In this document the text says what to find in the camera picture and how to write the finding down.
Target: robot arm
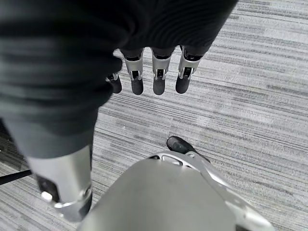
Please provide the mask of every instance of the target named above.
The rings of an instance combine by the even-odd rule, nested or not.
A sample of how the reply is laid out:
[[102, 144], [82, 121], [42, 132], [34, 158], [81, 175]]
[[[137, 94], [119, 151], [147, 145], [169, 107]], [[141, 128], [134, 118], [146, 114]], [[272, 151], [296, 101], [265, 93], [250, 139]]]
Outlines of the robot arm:
[[[69, 221], [91, 204], [91, 150], [99, 106], [118, 84], [120, 48], [134, 93], [143, 47], [153, 50], [154, 91], [182, 45], [184, 93], [236, 0], [0, 2], [0, 117], [36, 175], [41, 196]], [[106, 77], [113, 76], [106, 82]]]

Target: robotic finger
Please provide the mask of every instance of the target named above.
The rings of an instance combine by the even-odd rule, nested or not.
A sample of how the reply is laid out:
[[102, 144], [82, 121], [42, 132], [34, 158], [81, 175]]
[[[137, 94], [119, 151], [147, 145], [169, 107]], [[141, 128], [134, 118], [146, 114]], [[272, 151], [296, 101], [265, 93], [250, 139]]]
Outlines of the robotic finger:
[[169, 69], [171, 55], [174, 47], [169, 49], [152, 49], [152, 64], [153, 64], [153, 91], [156, 95], [161, 95], [165, 91], [165, 79]]
[[181, 46], [182, 55], [179, 64], [179, 74], [176, 91], [183, 94], [187, 91], [193, 73], [196, 71], [201, 58], [207, 52], [207, 47]]
[[131, 89], [135, 95], [141, 95], [143, 92], [143, 48], [137, 50], [121, 49], [120, 51], [124, 56], [127, 72], [131, 81]]

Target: robotic hand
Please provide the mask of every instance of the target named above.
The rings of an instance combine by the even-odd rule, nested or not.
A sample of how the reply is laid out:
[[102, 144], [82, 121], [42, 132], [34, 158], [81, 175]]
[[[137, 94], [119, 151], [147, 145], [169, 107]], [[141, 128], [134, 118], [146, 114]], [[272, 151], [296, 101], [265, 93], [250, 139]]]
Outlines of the robotic hand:
[[90, 209], [98, 108], [112, 91], [121, 91], [117, 72], [122, 63], [113, 51], [123, 53], [132, 90], [141, 94], [142, 51], [151, 47], [153, 90], [162, 94], [171, 54], [181, 45], [176, 91], [184, 93], [235, 4], [236, 0], [0, 2], [0, 117], [27, 158], [42, 198], [61, 216], [81, 221]]
[[103, 195], [78, 231], [274, 231], [186, 141], [139, 161]]

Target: gray carpet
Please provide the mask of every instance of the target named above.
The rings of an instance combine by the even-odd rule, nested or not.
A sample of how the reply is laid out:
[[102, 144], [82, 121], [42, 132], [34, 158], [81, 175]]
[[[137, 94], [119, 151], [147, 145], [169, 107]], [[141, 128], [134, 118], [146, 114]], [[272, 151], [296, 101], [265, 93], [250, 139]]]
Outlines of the gray carpet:
[[[308, 230], [308, 2], [243, 0], [200, 63], [184, 95], [172, 56], [166, 91], [123, 91], [100, 109], [94, 137], [94, 203], [136, 161], [179, 135], [206, 155], [278, 230]], [[0, 139], [0, 175], [26, 168]], [[0, 186], [1, 231], [73, 231], [39, 198], [32, 177]]]

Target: silver metal frame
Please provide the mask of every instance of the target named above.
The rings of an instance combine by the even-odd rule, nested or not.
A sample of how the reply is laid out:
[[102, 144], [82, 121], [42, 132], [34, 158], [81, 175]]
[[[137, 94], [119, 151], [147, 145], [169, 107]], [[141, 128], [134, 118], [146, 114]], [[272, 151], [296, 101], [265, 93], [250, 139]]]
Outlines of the silver metal frame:
[[153, 65], [153, 76], [154, 80], [158, 80], [157, 78], [157, 70], [158, 69], [163, 69], [164, 74], [163, 74], [163, 80], [166, 78], [166, 74], [169, 70], [169, 64], [170, 64], [171, 56], [167, 59], [157, 59], [155, 55], [153, 54], [152, 51], [152, 65]]
[[185, 51], [185, 48], [183, 48], [183, 50], [182, 50], [182, 56], [181, 56], [180, 64], [179, 64], [179, 75], [178, 75], [178, 77], [180, 79], [183, 79], [185, 68], [190, 67], [192, 69], [192, 71], [191, 71], [188, 79], [191, 79], [191, 77], [192, 77], [193, 73], [195, 73], [201, 59], [197, 60], [197, 61], [189, 61], [189, 60], [185, 59], [184, 51]]
[[141, 57], [140, 57], [139, 60], [129, 61], [125, 58], [124, 58], [124, 60], [125, 60], [127, 72], [129, 74], [131, 81], [134, 80], [133, 75], [132, 75], [133, 71], [138, 71], [138, 73], [139, 73], [138, 80], [141, 80], [142, 79], [142, 73], [143, 73], [143, 50], [142, 50]]

